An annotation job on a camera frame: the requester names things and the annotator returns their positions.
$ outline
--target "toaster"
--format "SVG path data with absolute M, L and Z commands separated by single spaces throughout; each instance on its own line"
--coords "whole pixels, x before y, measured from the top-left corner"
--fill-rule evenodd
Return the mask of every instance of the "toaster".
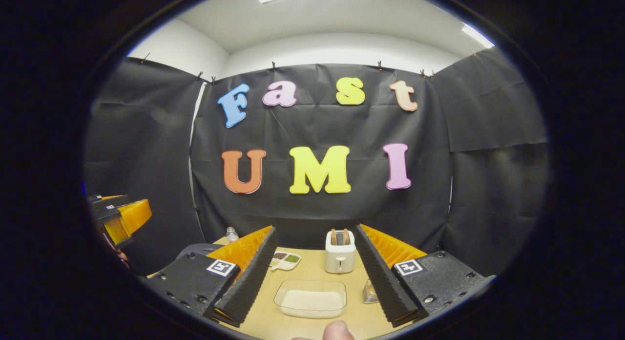
M 326 272 L 349 273 L 354 270 L 354 234 L 348 229 L 326 234 Z

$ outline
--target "black fabric curtain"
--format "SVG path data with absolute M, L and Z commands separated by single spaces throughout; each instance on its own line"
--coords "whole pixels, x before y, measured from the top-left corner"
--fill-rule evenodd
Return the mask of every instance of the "black fabric curtain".
M 190 126 L 201 87 L 194 75 L 127 58 L 94 102 L 85 141 L 87 194 L 147 198 L 152 218 L 123 252 L 154 273 L 203 242 L 189 184 Z
M 339 104 L 336 83 L 343 77 L 362 80 L 362 104 Z M 402 109 L 390 89 L 399 80 L 414 89 L 415 111 Z M 293 106 L 263 104 L 278 81 L 296 85 Z M 239 93 L 246 116 L 227 127 L 218 100 L 241 84 L 249 87 Z M 359 223 L 427 253 L 446 249 L 482 274 L 499 274 L 536 224 L 550 177 L 547 135 L 531 88 L 497 48 L 433 77 L 307 64 L 218 80 L 206 85 L 189 152 L 200 87 L 194 75 L 128 58 L 93 108 L 88 193 L 128 193 L 152 207 L 152 218 L 125 249 L 140 274 L 164 267 L 190 244 L 217 240 L 227 226 L 245 235 L 273 225 L 280 246 L 323 249 L 327 231 Z M 406 189 L 386 187 L 389 157 L 382 147 L 393 143 L 408 146 Z M 350 149 L 351 191 L 291 193 L 290 150 L 310 147 L 321 162 L 333 146 Z M 247 153 L 256 149 L 266 151 L 259 189 L 230 191 L 222 153 L 241 151 L 238 180 L 247 182 Z
M 441 246 L 484 275 L 499 274 L 534 229 L 550 179 L 540 107 L 497 48 L 431 80 L 453 153 L 453 198 Z
M 359 78 L 366 98 L 359 106 L 340 105 L 336 82 Z M 294 106 L 266 106 L 263 95 L 276 81 L 297 86 Z M 416 111 L 397 104 L 389 86 L 398 80 L 415 89 Z M 246 117 L 226 128 L 217 103 L 228 91 L 247 84 Z M 446 224 L 451 184 L 449 140 L 442 107 L 433 86 L 420 75 L 380 71 L 352 64 L 308 64 L 228 77 L 206 86 L 194 125 L 190 151 L 196 204 L 207 240 L 226 226 L 248 234 L 272 224 L 279 245 L 324 249 L 326 232 L 364 223 L 427 252 L 434 251 Z M 404 143 L 412 184 L 389 190 L 385 144 Z M 347 146 L 349 193 L 290 193 L 294 182 L 293 147 L 307 146 L 321 162 L 331 146 Z M 248 150 L 263 149 L 263 180 L 257 191 L 233 193 L 225 186 L 221 153 L 238 150 L 239 180 L 250 178 Z

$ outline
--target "wooden table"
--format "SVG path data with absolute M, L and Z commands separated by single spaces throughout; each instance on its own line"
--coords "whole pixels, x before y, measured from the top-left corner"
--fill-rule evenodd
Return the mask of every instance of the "wooden table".
M 223 237 L 215 244 L 225 244 Z M 331 274 L 324 269 L 325 250 L 304 250 L 278 247 L 277 251 L 299 254 L 302 258 L 297 266 L 290 271 L 276 269 L 267 270 L 263 285 L 259 291 L 250 313 L 241 327 L 233 327 L 225 323 L 221 326 L 229 327 L 241 333 L 266 340 L 290 340 L 297 336 L 313 340 L 321 340 L 323 330 L 333 320 L 344 320 L 355 340 L 365 340 L 390 333 L 411 324 L 410 322 L 393 328 L 382 311 L 379 302 L 365 304 L 362 300 L 362 289 L 367 276 L 362 260 L 355 254 L 354 270 L 351 273 Z M 277 289 L 283 281 L 294 278 L 304 280 L 330 280 L 345 284 L 347 291 L 347 306 L 341 315 L 333 319 L 310 319 L 287 316 L 275 305 L 273 299 Z

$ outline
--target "white toaster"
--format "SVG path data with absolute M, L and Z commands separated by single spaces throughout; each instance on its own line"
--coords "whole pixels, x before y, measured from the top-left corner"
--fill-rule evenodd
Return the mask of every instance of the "white toaster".
M 337 244 L 332 244 L 332 231 L 326 235 L 326 272 L 349 273 L 354 270 L 355 245 L 354 234 L 347 231 L 350 237 L 348 244 L 344 242 L 344 231 L 335 231 Z

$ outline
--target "yellow letter m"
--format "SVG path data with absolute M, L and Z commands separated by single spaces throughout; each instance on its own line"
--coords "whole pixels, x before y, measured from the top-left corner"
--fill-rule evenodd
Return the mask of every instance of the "yellow letter m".
M 327 193 L 346 193 L 351 190 L 348 184 L 347 157 L 350 149 L 346 146 L 332 146 L 326 152 L 321 164 L 315 158 L 310 147 L 294 147 L 289 151 L 295 159 L 295 178 L 291 193 L 308 193 L 310 187 L 306 185 L 306 177 L 315 192 L 321 191 L 326 178 Z

